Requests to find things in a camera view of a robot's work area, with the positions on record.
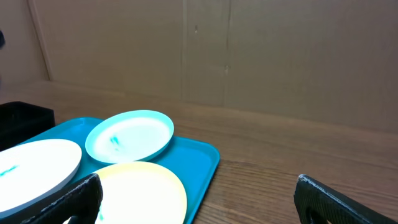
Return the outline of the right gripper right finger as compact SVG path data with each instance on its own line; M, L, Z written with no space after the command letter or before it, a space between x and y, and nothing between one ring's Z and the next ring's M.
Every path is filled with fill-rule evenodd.
M298 176L294 204L301 224L397 224L304 174Z

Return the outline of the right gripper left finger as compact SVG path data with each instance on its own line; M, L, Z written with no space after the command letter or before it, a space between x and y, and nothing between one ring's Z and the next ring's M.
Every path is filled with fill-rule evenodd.
M90 174L23 209L20 223L94 223L102 199L100 177Z

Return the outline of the yellow-green plate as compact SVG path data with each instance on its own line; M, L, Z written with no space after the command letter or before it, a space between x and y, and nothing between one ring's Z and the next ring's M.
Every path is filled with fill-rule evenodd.
M95 223L170 223L185 221L188 198L182 181L168 168L134 161L101 167L103 190Z

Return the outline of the pink plate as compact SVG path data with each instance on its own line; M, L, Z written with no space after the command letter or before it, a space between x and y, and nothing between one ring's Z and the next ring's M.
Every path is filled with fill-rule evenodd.
M76 174L81 147L66 139L46 139L1 152L1 218L63 188Z

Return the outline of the light blue plate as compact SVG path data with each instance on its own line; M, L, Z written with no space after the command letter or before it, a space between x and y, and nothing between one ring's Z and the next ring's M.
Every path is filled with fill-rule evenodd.
M85 149L103 164L149 161L167 148L174 130L174 122L166 114L128 111L96 125L86 138Z

